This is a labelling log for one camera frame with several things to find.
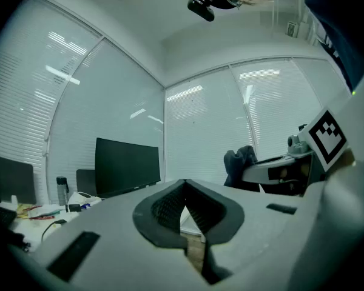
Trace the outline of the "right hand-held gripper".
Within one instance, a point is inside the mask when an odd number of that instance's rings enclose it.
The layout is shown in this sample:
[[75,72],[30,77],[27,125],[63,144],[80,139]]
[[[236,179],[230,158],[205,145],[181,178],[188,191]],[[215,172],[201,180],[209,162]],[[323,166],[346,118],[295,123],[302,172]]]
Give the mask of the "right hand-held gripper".
[[269,175],[269,169],[283,168],[295,159],[311,157],[307,186],[323,181],[342,153],[347,139],[332,111],[323,109],[309,124],[300,127],[297,135],[288,137],[288,154],[293,158],[267,159],[246,168],[241,179],[252,183],[279,183],[281,170]]

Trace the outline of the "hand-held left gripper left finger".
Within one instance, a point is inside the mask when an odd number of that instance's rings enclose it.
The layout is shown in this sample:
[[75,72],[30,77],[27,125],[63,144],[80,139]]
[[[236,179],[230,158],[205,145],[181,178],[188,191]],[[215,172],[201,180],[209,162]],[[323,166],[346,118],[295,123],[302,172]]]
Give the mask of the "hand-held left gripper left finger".
[[94,232],[99,239],[72,276],[72,286],[85,291],[206,290],[206,280],[183,250],[156,247],[134,226],[137,204],[170,185],[157,184],[98,203],[49,235],[33,259],[47,267],[80,233]]

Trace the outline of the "black-capped clear water bottle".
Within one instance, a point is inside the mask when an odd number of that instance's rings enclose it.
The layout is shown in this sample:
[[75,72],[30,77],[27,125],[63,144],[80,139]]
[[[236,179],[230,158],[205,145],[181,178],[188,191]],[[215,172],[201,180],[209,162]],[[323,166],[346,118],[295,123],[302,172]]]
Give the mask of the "black-capped clear water bottle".
[[58,201],[61,206],[65,206],[68,203],[69,185],[67,183],[67,178],[63,176],[58,176],[56,178]]

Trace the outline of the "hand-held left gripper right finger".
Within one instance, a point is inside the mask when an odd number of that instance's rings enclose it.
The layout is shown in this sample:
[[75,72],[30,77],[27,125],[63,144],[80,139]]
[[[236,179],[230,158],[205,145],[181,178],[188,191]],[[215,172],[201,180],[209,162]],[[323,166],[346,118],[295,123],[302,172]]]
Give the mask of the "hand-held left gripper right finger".
[[319,207],[319,185],[294,196],[249,192],[200,180],[185,185],[206,227],[203,272],[187,291],[290,291]]

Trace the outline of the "large black monitor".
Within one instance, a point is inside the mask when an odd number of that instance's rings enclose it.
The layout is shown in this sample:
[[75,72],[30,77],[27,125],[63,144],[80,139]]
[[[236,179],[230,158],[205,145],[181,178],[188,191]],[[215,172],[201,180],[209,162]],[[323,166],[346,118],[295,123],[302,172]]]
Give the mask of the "large black monitor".
[[97,195],[110,198],[161,181],[157,147],[96,139]]

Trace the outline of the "dark flat panel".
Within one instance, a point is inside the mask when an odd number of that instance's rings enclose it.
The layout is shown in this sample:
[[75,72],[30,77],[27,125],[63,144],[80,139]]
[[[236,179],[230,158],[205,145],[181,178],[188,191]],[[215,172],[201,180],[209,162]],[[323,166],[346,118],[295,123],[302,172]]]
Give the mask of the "dark flat panel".
[[89,169],[78,169],[76,171],[76,186],[78,192],[96,196],[95,171]]

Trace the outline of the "grey side monitor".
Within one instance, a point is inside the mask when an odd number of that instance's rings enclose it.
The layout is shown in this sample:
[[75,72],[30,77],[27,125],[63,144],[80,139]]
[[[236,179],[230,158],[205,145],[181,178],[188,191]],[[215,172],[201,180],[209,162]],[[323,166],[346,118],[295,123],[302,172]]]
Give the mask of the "grey side monitor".
[[37,203],[33,166],[0,157],[0,200],[10,201],[13,195],[19,203]]

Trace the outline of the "white folded tissue pack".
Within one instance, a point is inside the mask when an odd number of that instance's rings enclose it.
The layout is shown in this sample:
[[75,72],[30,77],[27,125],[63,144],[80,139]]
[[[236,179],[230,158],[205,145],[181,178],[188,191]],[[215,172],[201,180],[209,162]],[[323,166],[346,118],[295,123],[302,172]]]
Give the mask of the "white folded tissue pack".
[[91,206],[94,206],[95,204],[98,204],[101,202],[102,199],[97,196],[92,196],[88,194],[73,192],[71,197],[69,198],[68,204],[80,204],[83,205],[85,203],[90,203]]

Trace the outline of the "black keyboard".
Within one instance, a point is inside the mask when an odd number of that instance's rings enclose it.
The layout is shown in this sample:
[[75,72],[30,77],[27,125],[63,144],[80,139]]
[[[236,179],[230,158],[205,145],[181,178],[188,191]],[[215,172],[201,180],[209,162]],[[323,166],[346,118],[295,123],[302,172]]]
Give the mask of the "black keyboard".
[[0,207],[0,227],[8,228],[16,217],[15,211]]

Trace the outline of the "yellow snack packet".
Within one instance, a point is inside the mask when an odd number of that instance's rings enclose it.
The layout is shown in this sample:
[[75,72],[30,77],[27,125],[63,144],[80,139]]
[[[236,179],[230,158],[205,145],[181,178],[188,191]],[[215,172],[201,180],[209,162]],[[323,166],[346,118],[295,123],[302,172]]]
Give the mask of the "yellow snack packet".
[[40,207],[41,206],[36,206],[32,204],[19,204],[18,208],[16,209],[17,218],[28,219],[29,212]]

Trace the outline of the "grey-blue cloth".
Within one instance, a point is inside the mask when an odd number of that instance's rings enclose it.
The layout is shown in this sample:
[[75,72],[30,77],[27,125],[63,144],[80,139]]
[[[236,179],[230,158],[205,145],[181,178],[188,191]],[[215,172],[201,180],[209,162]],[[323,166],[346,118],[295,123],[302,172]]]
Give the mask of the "grey-blue cloth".
[[227,173],[224,186],[259,193],[260,188],[257,183],[242,180],[244,170],[256,162],[257,157],[250,145],[239,148],[236,153],[228,150],[224,155],[224,166]]

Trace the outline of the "person's dark striped shirt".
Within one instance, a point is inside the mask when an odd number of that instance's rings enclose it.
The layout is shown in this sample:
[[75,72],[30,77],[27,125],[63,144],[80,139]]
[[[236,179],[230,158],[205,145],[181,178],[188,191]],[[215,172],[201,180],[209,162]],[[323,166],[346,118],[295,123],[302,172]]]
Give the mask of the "person's dark striped shirt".
[[354,91],[364,75],[364,0],[305,0],[324,28]]

